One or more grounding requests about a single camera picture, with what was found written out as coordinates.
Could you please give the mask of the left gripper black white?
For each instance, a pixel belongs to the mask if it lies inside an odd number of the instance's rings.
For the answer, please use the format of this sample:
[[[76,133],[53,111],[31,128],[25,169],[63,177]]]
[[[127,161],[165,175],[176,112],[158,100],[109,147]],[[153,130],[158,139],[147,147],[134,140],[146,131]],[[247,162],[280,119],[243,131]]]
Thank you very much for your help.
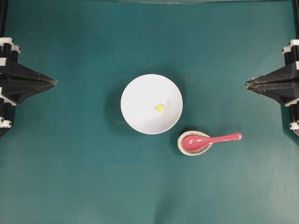
[[[13,110],[27,98],[56,87],[56,80],[18,63],[21,48],[10,37],[0,39],[0,127],[11,128]]]

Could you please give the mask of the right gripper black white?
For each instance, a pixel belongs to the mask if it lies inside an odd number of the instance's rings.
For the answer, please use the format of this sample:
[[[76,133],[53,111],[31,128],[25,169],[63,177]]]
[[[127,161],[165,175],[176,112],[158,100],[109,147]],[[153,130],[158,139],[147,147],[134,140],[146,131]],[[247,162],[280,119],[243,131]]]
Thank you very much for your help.
[[[282,53],[285,67],[245,83],[247,90],[288,107],[290,130],[299,129],[299,40],[291,40]]]

